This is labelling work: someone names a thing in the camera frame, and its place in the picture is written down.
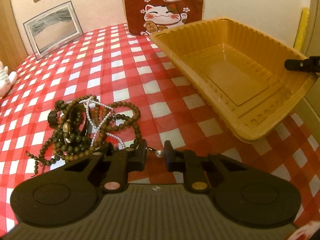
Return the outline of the pearl drop earring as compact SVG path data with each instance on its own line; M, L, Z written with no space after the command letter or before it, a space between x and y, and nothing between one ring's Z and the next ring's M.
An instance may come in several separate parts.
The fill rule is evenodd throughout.
M163 150L156 150L151 147L147 147L148 153L153 154L156 156L156 158L163 158L164 157L164 151Z

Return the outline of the yellow plastic tray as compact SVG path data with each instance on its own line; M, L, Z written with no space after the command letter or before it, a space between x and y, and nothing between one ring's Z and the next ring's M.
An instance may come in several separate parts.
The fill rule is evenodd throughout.
M246 143L270 133L317 80L285 68L286 60L304 59L299 51L228 18L166 29L151 40Z

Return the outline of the red white checkered tablecloth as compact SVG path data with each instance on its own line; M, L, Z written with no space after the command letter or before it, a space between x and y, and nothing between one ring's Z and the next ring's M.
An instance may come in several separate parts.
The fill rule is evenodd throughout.
M37 155L52 135L47 117L55 102L89 94L104 104L135 104L152 148L170 140L175 148L221 153L292 182L302 196L296 224L319 220L319 143L300 114L291 113L256 143L243 143L166 55L124 24L86 33L46 59L29 56L17 72L17 83L1 100L1 234L17 223L10 196L34 173L27 155Z

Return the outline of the white plush cat toy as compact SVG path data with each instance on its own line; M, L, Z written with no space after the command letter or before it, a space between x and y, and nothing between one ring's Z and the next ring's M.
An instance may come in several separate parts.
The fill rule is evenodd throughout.
M3 98L11 90L17 80L17 73L12 71L9 73L8 66L4 66L0 61L0 98Z

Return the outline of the silver framed sand picture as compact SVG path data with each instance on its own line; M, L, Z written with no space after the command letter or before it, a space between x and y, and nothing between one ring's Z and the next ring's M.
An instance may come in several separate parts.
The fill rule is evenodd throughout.
M23 27L37 60L83 35L72 1L42 12Z

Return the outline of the red lucky cat cloth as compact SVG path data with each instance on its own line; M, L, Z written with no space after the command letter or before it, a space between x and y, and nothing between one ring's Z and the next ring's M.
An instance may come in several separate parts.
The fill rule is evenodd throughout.
M149 36L202 19L204 0L123 0L130 34Z

